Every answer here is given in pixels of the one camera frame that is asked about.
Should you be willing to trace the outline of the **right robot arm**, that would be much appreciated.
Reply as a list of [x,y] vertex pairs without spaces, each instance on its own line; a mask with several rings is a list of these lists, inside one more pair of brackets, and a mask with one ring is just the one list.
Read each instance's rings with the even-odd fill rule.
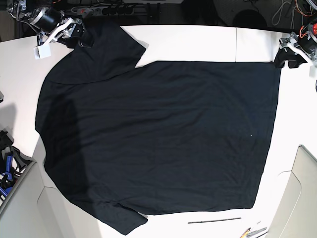
[[186,26],[165,34],[162,26],[121,27],[105,22],[88,27],[82,19],[67,16],[35,0],[10,0],[8,12],[46,36],[34,48],[37,60],[51,56],[54,42],[75,43],[52,72],[61,74],[114,73],[158,65],[239,65],[298,68],[311,60],[291,33],[275,45],[249,37],[242,45],[242,29]]

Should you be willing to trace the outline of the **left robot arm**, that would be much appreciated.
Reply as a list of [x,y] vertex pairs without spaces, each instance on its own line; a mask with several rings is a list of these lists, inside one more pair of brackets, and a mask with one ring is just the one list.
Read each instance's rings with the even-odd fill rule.
[[288,4],[301,15],[302,26],[298,33],[291,32],[286,37],[279,39],[278,52],[274,59],[276,68],[283,68],[288,62],[289,68],[298,68],[303,63],[309,63],[313,67],[317,66],[317,2],[306,0],[303,6],[308,6],[305,12],[299,6],[297,0],[291,2],[283,0],[281,6],[273,17],[281,18],[284,5]]

